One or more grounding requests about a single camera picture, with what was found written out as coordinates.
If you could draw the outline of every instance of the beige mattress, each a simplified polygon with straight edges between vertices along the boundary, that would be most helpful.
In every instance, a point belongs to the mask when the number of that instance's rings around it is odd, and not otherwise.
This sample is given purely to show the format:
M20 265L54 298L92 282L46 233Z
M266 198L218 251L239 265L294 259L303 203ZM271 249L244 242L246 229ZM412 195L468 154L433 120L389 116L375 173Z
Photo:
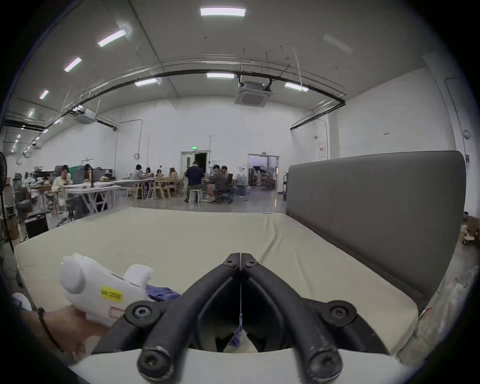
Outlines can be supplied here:
M302 297L346 300L394 354L411 336L417 306L363 264L285 214L123 208L89 216L19 244L15 257L36 306L67 304L64 256L78 252L113 272L153 268L154 286L184 292L230 253L251 253Z

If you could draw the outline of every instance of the yellow label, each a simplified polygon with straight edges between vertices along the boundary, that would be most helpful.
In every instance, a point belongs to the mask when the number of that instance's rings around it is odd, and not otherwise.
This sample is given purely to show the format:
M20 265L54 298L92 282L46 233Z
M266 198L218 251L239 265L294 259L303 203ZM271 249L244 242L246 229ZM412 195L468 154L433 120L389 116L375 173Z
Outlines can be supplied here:
M113 301L115 303L121 303L121 301L123 300L123 293L105 285L102 285L102 290L100 294L104 299Z

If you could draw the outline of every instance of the woman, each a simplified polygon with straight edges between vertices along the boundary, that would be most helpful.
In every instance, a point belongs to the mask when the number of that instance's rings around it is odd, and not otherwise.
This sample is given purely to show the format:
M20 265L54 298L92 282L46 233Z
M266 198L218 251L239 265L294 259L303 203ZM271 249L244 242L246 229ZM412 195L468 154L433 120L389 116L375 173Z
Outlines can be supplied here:
M175 168L170 168L169 177L178 178L179 174L175 171Z
M90 181L90 173L92 172L92 166L87 163L84 165L84 170L85 170L84 183L87 183Z

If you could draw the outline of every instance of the cardboard box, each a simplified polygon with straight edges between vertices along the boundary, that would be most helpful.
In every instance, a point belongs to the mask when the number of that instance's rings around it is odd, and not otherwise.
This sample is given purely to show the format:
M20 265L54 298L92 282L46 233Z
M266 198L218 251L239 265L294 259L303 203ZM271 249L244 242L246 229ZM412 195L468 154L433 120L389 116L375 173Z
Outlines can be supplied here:
M7 218L7 229L11 240L15 240L20 237L17 216L10 216ZM5 232L5 222L3 218L1 219L1 230L3 232L3 236L7 239L7 233Z

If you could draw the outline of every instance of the human hand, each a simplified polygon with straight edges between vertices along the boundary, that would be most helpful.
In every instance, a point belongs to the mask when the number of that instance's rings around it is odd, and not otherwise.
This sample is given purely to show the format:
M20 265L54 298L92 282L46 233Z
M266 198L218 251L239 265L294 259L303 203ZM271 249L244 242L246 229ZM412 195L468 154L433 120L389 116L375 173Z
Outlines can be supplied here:
M72 305L58 311L45 312L43 320L53 339L67 352L85 354L84 342L90 336L104 336L108 329L91 323Z

